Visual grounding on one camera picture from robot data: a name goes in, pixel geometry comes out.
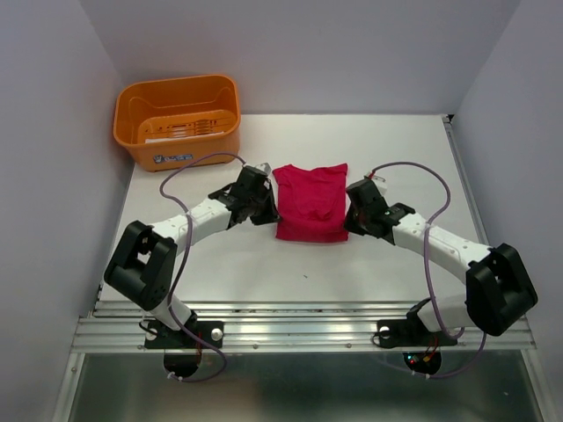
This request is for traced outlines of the red t-shirt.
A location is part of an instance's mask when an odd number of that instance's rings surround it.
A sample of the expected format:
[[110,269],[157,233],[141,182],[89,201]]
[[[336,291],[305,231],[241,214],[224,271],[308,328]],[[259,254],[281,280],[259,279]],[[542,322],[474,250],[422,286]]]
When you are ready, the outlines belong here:
[[344,229],[348,166],[304,170],[287,164],[274,170],[282,241],[336,244],[348,240]]

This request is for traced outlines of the orange plastic basket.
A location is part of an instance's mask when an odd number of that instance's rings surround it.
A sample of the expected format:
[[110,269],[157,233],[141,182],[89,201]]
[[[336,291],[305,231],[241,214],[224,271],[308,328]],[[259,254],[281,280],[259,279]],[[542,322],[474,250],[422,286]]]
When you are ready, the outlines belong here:
[[228,163],[239,152],[238,88],[224,75],[135,83],[116,100],[113,137],[145,171]]

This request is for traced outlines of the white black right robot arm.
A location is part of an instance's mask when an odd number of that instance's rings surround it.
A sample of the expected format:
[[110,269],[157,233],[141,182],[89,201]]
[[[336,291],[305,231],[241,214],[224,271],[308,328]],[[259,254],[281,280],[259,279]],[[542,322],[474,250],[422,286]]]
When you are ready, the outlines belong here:
[[344,227],[359,236],[422,256],[464,285],[462,295],[439,300],[434,291],[399,320],[386,323],[388,336],[424,343],[436,332],[476,327],[499,337],[538,302],[520,254],[509,244],[477,244],[441,229],[403,203],[390,205],[376,182],[364,178],[346,189],[350,200]]

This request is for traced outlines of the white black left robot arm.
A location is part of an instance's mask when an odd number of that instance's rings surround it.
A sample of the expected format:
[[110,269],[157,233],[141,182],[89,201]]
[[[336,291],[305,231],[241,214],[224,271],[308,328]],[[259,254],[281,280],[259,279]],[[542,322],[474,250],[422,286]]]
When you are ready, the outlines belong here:
[[173,293],[176,257],[186,260],[201,240],[249,220],[278,222],[269,164],[242,167],[235,182],[210,193],[192,209],[167,220],[131,222],[123,231],[104,272],[104,282],[165,326],[176,346],[195,338],[197,316]]

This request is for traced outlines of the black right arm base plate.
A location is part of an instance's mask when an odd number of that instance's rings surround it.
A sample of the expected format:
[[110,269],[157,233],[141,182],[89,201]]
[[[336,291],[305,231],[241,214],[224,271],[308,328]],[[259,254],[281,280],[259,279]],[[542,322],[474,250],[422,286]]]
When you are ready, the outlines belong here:
[[428,331],[421,322],[409,319],[379,320],[371,342],[383,349],[457,345],[456,339],[447,338],[440,331]]

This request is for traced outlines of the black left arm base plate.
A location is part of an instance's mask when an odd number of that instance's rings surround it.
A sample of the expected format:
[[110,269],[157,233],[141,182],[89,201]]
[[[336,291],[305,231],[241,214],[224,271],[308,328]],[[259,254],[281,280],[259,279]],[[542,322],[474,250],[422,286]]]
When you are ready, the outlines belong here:
[[[195,350],[208,349],[188,336],[184,331],[174,331],[161,322],[143,320],[139,327],[145,334],[144,347],[149,350]],[[224,322],[218,320],[200,321],[190,331],[200,340],[221,349],[223,347]]]

